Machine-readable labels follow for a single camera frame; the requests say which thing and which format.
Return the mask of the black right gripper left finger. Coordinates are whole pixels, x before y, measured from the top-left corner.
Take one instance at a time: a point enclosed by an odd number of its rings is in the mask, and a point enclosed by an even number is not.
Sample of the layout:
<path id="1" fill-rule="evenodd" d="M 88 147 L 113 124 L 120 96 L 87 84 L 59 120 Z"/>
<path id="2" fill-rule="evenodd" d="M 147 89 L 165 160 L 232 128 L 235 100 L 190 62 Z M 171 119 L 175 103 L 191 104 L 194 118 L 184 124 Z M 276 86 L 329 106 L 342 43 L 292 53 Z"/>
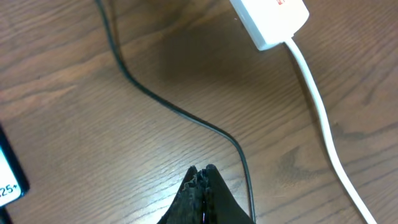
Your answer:
<path id="1" fill-rule="evenodd" d="M 158 224 L 203 223 L 203 177 L 195 166 L 188 168 L 169 209 Z"/>

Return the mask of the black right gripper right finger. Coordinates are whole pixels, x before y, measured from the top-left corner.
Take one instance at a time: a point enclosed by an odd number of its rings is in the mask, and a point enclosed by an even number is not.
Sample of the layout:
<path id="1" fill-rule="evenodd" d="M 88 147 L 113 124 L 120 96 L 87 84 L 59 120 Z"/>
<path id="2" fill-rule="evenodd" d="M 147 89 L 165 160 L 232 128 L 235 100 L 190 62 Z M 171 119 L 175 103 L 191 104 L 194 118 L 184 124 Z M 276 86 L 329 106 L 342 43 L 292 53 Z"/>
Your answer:
<path id="1" fill-rule="evenodd" d="M 205 223 L 254 224 L 249 215 L 239 206 L 216 166 L 205 169 Z"/>

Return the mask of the blue Galaxy smartphone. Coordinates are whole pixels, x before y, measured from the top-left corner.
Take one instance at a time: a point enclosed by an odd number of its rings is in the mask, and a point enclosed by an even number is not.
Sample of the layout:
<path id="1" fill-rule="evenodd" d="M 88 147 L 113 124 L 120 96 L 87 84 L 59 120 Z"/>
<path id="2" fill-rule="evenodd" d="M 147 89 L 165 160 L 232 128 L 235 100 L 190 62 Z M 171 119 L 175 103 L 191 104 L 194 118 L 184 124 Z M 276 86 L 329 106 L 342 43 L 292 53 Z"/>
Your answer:
<path id="1" fill-rule="evenodd" d="M 1 128 L 1 207 L 19 200 L 29 189 L 29 181 Z"/>

